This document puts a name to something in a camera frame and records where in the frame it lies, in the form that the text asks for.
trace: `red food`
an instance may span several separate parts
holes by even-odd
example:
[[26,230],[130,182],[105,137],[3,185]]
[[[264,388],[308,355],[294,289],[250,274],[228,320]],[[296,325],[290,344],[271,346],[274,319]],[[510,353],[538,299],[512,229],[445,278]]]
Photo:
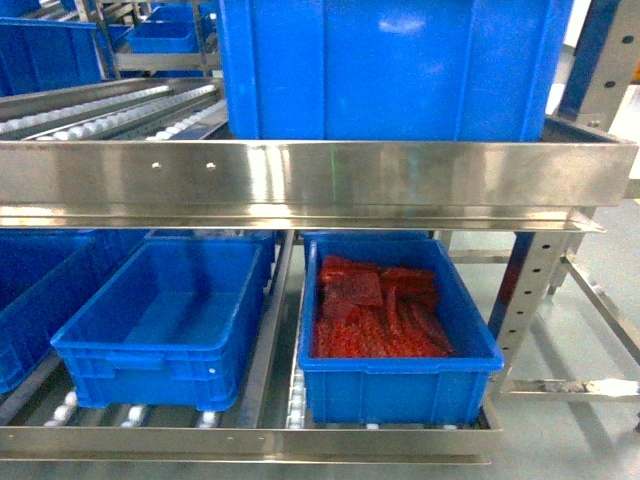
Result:
[[324,287],[325,300],[347,299],[355,305],[381,307],[380,277],[374,272],[352,271],[333,277]]
[[318,358],[446,357],[453,348],[435,315],[435,274],[329,255],[318,275]]
[[418,326],[429,340],[431,340],[436,347],[442,349],[447,355],[452,355],[453,347],[438,319],[419,303],[412,303],[411,311]]
[[346,258],[339,257],[337,255],[327,255],[322,262],[322,270],[334,270],[334,271],[371,271],[378,273],[380,268],[371,262],[352,262]]
[[374,309],[363,308],[360,311],[360,330],[365,342],[369,345],[369,353],[372,358],[385,358],[391,356],[386,342],[386,333],[378,321]]
[[380,275],[382,292],[387,294],[391,288],[397,290],[400,297],[418,295],[437,295],[433,284],[435,274],[429,270],[411,270],[408,268],[390,268]]

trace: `white wall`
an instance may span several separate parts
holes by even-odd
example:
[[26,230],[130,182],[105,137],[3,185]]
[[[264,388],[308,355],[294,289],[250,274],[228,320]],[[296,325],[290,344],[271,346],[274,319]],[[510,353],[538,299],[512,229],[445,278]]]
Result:
[[575,0],[573,4],[573,10],[571,11],[571,18],[569,19],[569,27],[567,28],[567,34],[564,37],[564,44],[575,48],[580,38],[580,31],[584,24],[584,19],[587,16],[589,5],[591,0]]

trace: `stainless steel shelf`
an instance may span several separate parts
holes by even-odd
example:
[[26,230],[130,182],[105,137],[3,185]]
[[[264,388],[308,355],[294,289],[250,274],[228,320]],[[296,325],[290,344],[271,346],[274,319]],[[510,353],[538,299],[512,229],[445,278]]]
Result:
[[[0,101],[0,111],[11,118],[152,85],[178,94],[208,83],[116,82]],[[4,227],[548,232],[604,231],[580,208],[617,205],[638,151],[557,118],[547,119],[537,143],[109,141],[0,148]]]

